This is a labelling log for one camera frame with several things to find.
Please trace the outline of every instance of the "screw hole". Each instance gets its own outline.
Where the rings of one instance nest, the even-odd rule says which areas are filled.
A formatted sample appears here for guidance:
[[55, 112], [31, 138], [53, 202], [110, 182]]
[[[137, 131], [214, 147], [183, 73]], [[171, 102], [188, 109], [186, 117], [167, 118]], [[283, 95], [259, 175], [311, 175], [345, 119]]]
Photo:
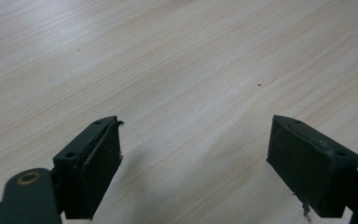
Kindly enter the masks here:
[[17, 184], [18, 185], [28, 185], [28, 184], [34, 183], [39, 178], [39, 176], [40, 176], [40, 174], [37, 172], [22, 175], [22, 176], [20, 176], [19, 179], [17, 179]]
[[69, 152], [66, 154], [66, 158], [73, 158], [76, 155], [75, 152]]
[[341, 151], [335, 151], [334, 153], [336, 153], [336, 155], [342, 156], [342, 157], [347, 156], [347, 154], [345, 154], [345, 153], [343, 153]]

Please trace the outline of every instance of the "wood grain surface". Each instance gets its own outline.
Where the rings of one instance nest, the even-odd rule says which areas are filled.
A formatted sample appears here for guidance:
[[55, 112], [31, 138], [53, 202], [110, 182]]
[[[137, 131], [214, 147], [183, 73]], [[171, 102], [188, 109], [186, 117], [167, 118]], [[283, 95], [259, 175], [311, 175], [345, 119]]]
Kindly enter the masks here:
[[65, 223], [348, 223], [266, 163], [274, 114], [358, 153], [358, 1], [0, 1], [0, 200], [117, 115], [124, 161]]

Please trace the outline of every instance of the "wooden table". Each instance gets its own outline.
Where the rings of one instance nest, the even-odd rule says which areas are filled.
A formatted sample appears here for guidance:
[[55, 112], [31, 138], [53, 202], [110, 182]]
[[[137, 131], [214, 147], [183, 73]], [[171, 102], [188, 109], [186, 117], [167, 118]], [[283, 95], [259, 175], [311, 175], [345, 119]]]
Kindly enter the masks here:
[[358, 1], [0, 1], [0, 200], [118, 115], [91, 223], [309, 223], [266, 163], [274, 114], [358, 153]]

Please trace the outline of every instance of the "mounting hole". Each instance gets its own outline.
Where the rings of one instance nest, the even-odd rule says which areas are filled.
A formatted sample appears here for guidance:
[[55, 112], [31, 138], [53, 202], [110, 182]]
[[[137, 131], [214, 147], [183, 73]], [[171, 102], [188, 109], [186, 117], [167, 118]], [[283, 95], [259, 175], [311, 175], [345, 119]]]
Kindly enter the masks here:
[[40, 174], [37, 172], [31, 172], [25, 175], [20, 176], [20, 178], [17, 179], [18, 185], [29, 185], [34, 183], [37, 179], [39, 179]]
[[74, 156], [76, 155], [75, 152], [69, 152], [69, 153], [66, 153], [66, 158], [73, 158]]
[[336, 155], [338, 155], [338, 156], [347, 156], [347, 154], [345, 154], [344, 152], [341, 152], [341, 151], [335, 151], [334, 153], [336, 153]]

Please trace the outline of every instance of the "light wood tabletop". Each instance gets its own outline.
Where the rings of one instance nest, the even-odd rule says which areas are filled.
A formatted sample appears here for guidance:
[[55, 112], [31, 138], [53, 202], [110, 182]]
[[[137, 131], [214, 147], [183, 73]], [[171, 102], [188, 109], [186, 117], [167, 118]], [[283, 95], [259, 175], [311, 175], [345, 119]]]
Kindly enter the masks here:
[[0, 200], [117, 115], [124, 160], [64, 223], [348, 223], [266, 162], [274, 114], [358, 153], [358, 1], [0, 1]]

